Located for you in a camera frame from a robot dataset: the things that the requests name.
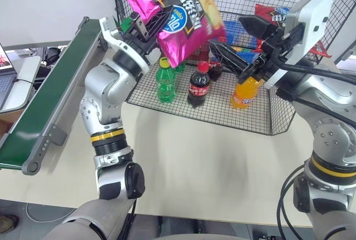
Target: red bottle cap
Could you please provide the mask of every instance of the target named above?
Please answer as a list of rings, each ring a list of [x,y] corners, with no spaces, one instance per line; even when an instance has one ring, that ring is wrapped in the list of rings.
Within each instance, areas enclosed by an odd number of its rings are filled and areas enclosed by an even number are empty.
[[[201,61],[198,64],[198,71],[202,73],[207,73],[209,70],[209,64],[206,61]]]

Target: white wall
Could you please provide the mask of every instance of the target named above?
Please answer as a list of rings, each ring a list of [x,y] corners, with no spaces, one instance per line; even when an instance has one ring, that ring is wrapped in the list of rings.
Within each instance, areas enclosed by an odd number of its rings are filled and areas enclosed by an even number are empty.
[[[70,41],[84,16],[115,15],[114,0],[0,0],[3,46]]]

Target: orange soda bottle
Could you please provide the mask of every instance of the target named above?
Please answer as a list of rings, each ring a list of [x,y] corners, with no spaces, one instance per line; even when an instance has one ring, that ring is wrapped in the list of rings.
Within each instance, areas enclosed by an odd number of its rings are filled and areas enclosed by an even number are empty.
[[[243,84],[237,84],[235,92],[231,97],[233,108],[247,108],[256,96],[262,82],[263,80],[258,82],[253,77],[250,77]]]

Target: pink snack bag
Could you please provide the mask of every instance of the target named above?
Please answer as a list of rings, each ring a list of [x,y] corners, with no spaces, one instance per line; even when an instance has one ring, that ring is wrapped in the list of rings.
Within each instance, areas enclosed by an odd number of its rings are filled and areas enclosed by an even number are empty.
[[[157,41],[173,68],[209,39],[225,36],[214,0],[127,0],[147,23],[161,8],[173,5],[168,24]]]

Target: green soda bottle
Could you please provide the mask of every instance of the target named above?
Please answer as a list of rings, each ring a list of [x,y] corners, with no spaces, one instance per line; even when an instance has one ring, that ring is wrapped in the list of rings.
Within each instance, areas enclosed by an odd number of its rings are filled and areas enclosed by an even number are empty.
[[[175,73],[182,73],[185,69],[185,63],[186,61],[182,61],[177,67],[174,68]]]
[[[162,103],[172,102],[176,95],[174,90],[176,74],[166,57],[160,59],[160,66],[156,74],[157,95]]]

